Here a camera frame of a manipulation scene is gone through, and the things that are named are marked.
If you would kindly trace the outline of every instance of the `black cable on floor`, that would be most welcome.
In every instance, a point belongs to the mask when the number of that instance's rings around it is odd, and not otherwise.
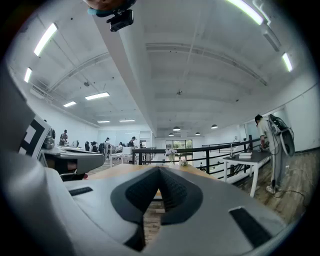
[[[303,197],[302,204],[303,204],[303,206],[304,206],[305,208],[307,208],[307,206],[305,205],[306,196],[305,196],[304,194],[302,194],[301,192],[298,192],[298,191],[295,191],[295,190],[280,190],[280,191],[278,191],[278,192],[283,192],[283,193],[286,193],[286,192],[295,192],[295,193],[300,194],[300,195]],[[273,194],[273,196],[274,196],[275,198],[281,198],[281,197],[282,197],[282,196],[276,196],[276,193]]]

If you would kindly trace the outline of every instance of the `gray pants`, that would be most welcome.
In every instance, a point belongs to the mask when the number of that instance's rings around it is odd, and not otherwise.
[[[272,154],[272,175],[271,183],[275,180],[275,185],[281,187],[282,181],[286,175],[287,155],[281,145],[276,146],[270,151]]]

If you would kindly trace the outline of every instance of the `floor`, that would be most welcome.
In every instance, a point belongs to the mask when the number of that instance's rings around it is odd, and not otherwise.
[[[121,161],[114,159],[112,160],[112,163],[115,166],[120,164]],[[311,199],[312,191],[314,189],[311,183],[316,184],[319,175],[318,167],[320,165],[320,150],[295,154],[288,160],[287,165],[289,165],[289,169],[286,170],[282,190],[288,192],[277,192],[274,196],[266,191],[266,186],[270,184],[271,180],[272,166],[269,162],[259,169],[254,198],[275,211],[287,224],[289,224],[298,219],[305,212],[306,208],[304,205],[308,206]],[[104,165],[90,171],[88,175],[92,175],[109,168],[110,161],[106,160]],[[253,180],[252,177],[248,177],[241,183],[237,183],[236,186],[250,194]],[[150,243],[157,235],[160,228],[160,219],[162,214],[164,214],[164,205],[163,202],[160,201],[152,202],[145,212],[143,220],[146,244]]]

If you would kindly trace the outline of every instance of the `book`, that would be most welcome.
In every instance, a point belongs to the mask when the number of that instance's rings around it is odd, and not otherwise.
[[[239,159],[250,159],[251,155],[239,155]]]
[[[239,154],[239,156],[251,156],[251,155],[252,155],[252,152],[243,152]]]

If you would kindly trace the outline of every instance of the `table leg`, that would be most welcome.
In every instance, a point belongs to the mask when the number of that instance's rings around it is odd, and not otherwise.
[[[252,187],[250,192],[250,197],[252,198],[255,196],[255,192],[256,192],[257,181],[258,181],[258,171],[259,171],[259,167],[258,167],[258,163],[256,163],[254,165],[253,181],[252,181]]]
[[[224,177],[223,177],[224,182],[227,182],[227,171],[228,171],[228,162],[225,161],[224,162]]]

